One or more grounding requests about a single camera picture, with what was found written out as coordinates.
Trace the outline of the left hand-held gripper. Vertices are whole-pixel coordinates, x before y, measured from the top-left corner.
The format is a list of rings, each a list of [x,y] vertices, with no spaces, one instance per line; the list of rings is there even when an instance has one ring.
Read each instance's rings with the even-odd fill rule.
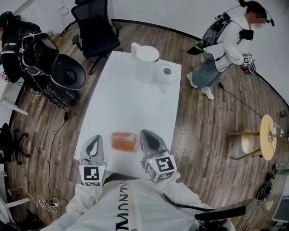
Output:
[[[101,135],[89,138],[81,147],[79,171],[84,186],[102,186],[106,173],[107,160],[104,159],[103,139]]]

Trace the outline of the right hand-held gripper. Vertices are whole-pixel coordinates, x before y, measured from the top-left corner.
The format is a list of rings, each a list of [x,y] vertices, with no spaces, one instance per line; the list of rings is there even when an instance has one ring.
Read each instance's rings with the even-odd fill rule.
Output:
[[[143,169],[153,182],[166,180],[177,171],[174,156],[169,153],[164,140],[156,133],[141,130],[140,145],[144,153],[141,161]]]

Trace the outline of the orange packet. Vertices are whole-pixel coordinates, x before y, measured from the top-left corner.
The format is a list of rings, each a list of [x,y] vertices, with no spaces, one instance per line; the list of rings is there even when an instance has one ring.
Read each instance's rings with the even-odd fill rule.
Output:
[[[115,150],[135,152],[139,145],[139,137],[135,133],[113,132],[111,134],[111,147]]]

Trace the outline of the person's left forearm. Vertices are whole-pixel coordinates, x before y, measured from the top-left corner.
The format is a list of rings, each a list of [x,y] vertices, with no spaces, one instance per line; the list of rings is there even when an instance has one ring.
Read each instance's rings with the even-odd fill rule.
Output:
[[[65,215],[80,217],[92,208],[101,198],[101,186],[75,185],[75,195],[66,206]]]

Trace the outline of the person's right forearm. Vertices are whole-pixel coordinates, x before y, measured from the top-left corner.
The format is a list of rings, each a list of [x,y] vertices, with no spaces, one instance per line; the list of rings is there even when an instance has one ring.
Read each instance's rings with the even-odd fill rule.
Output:
[[[210,208],[199,199],[199,196],[185,186],[179,178],[179,172],[174,172],[168,179],[155,183],[159,193],[165,194],[172,202],[198,208]]]

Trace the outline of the person in white printed clothing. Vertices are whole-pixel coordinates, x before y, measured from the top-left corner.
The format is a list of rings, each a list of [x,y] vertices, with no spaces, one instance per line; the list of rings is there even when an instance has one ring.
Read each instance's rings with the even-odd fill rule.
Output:
[[[100,200],[80,217],[63,214],[43,231],[197,231],[201,209],[172,202],[154,182],[112,180]]]

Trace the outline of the white kettle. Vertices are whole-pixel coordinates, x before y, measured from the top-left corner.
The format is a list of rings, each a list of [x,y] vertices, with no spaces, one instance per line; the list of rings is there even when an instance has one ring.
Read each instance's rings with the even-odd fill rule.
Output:
[[[151,83],[154,79],[159,51],[152,46],[131,44],[131,56],[135,60],[135,77],[142,83]]]

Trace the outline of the white desk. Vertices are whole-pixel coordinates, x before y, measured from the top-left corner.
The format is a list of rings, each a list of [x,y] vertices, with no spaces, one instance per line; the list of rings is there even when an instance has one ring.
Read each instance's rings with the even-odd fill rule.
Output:
[[[16,99],[23,86],[23,82],[6,82],[2,77],[0,77],[0,105],[28,116],[28,112],[18,108],[16,105]]]

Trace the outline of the round wooden side table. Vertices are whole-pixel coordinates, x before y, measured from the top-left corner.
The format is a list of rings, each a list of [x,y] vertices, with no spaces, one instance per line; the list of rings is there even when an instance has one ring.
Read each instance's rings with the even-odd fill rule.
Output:
[[[268,133],[272,129],[273,123],[274,121],[271,116],[266,114],[261,119],[260,130],[258,132],[245,130],[243,132],[228,133],[231,136],[241,137],[241,146],[245,153],[243,156],[235,157],[234,159],[241,160],[247,157],[258,156],[266,161],[271,160],[275,154],[277,145],[277,138],[274,138],[273,143],[268,141]]]

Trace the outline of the black headrest office chair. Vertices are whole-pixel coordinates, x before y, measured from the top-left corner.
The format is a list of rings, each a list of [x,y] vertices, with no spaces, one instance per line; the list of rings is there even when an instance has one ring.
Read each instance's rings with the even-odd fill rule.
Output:
[[[76,6],[71,9],[80,34],[72,38],[72,44],[82,51],[85,58],[96,57],[89,75],[98,62],[108,59],[112,51],[123,51],[119,40],[121,25],[109,23],[107,0],[75,0]]]

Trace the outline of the clear glass stand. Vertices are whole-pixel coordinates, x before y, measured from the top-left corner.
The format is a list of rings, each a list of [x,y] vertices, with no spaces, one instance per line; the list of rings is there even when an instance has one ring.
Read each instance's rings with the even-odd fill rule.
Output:
[[[274,138],[282,137],[283,135],[284,135],[283,129],[274,122],[272,129],[270,129],[268,133],[268,141],[270,143],[273,143]]]

